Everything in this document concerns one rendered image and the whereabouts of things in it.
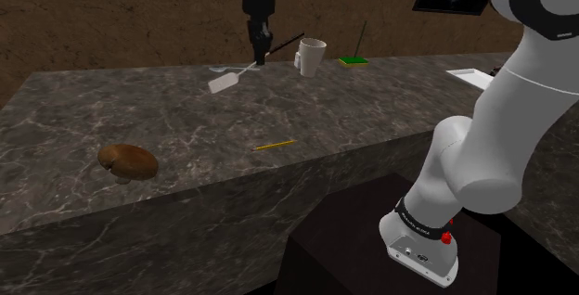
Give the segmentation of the yellow pencil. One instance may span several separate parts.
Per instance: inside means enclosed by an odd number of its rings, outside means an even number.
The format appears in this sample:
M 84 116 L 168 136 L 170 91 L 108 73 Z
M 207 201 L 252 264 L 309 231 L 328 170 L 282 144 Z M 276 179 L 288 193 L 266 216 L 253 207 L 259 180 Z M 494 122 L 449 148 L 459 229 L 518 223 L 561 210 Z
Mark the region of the yellow pencil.
M 261 151 L 261 150 L 265 150 L 265 149 L 269 149 L 269 148 L 284 147 L 284 146 L 287 146 L 287 145 L 294 144 L 295 142 L 296 142 L 296 140 L 288 140 L 288 141 L 277 142 L 277 143 L 268 144 L 268 145 L 263 145 L 263 146 L 258 146 L 258 147 L 252 147 L 252 148 L 251 148 L 251 152 Z

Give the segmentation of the dark robot stand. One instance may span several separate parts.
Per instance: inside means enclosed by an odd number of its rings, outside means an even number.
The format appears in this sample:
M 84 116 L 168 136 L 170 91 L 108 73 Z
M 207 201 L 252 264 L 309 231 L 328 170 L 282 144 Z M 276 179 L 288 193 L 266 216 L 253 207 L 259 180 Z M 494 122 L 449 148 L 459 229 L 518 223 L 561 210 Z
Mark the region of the dark robot stand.
M 454 218 L 456 281 L 443 289 L 391 259 L 379 221 L 410 188 L 398 174 L 325 196 L 290 233 L 274 295 L 499 295 L 501 236 Z

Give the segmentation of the green yellow sponge with stick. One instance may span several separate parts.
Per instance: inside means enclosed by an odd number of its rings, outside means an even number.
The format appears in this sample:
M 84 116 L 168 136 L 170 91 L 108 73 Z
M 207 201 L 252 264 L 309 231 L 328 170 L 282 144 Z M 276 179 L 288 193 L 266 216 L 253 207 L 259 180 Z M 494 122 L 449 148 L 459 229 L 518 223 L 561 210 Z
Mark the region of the green yellow sponge with stick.
M 361 42 L 362 42 L 363 37 L 364 37 L 366 26 L 367 26 L 367 21 L 364 22 L 362 31 L 360 32 L 360 36 L 358 38 L 354 54 L 350 57 L 338 58 L 338 61 L 340 62 L 340 64 L 342 66 L 347 67 L 347 68 L 352 68 L 352 67 L 364 67 L 364 66 L 368 65 L 369 61 L 367 59 L 358 56 L 359 48 L 360 48 Z

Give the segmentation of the white mug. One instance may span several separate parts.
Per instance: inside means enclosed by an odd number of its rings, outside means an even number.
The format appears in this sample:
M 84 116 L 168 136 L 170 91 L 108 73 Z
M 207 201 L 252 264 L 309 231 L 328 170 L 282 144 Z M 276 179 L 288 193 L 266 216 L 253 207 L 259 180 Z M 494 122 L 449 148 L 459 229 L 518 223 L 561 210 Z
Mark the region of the white mug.
M 326 48 L 327 44 L 321 40 L 302 38 L 294 58 L 294 66 L 300 71 L 301 76 L 315 76 L 315 72 L 322 61 Z

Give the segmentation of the brown mushroom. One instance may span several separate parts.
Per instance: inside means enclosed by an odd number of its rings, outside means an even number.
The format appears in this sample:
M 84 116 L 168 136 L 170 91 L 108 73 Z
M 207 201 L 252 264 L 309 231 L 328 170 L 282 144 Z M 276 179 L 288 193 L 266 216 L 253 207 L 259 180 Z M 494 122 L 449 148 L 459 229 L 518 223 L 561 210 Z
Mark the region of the brown mushroom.
M 116 177 L 116 183 L 154 178 L 159 170 L 156 158 L 147 150 L 127 144 L 105 146 L 97 153 L 99 164 Z

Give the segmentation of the white flat tray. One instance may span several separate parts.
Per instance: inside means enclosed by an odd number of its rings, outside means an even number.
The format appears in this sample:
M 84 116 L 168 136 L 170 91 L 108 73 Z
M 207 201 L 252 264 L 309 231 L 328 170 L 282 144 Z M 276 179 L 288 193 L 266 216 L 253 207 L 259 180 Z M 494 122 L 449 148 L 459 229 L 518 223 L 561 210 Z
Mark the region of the white flat tray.
M 447 73 L 481 90 L 485 90 L 494 79 L 493 76 L 477 69 L 450 70 Z

